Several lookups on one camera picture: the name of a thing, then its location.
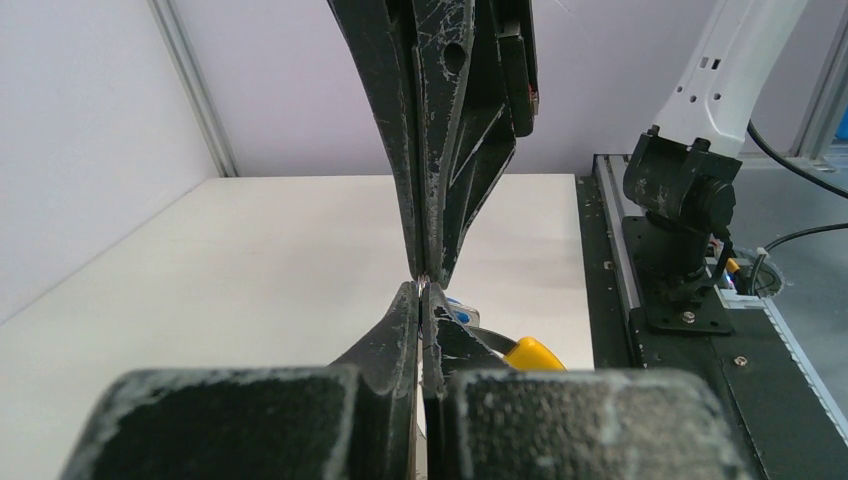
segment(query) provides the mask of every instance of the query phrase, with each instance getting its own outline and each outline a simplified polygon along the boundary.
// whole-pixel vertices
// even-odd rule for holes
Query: gray wall
[[[387,173],[324,0],[177,0],[243,175]],[[541,113],[513,172],[586,172],[632,150],[676,85],[713,0],[535,0]],[[795,144],[845,0],[811,0],[755,119]]]
[[[146,2],[0,0],[0,323],[216,176]]]

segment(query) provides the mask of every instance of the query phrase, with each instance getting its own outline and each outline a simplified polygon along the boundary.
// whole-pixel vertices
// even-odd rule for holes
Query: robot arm
[[[716,5],[686,71],[654,124],[684,145],[739,154],[763,84],[807,0],[724,0]]]
[[[735,157],[806,3],[719,2],[686,71],[633,152],[624,194],[646,210],[649,222],[638,266],[682,286],[677,296],[710,285],[703,276],[710,235],[730,240],[731,183],[741,167]]]

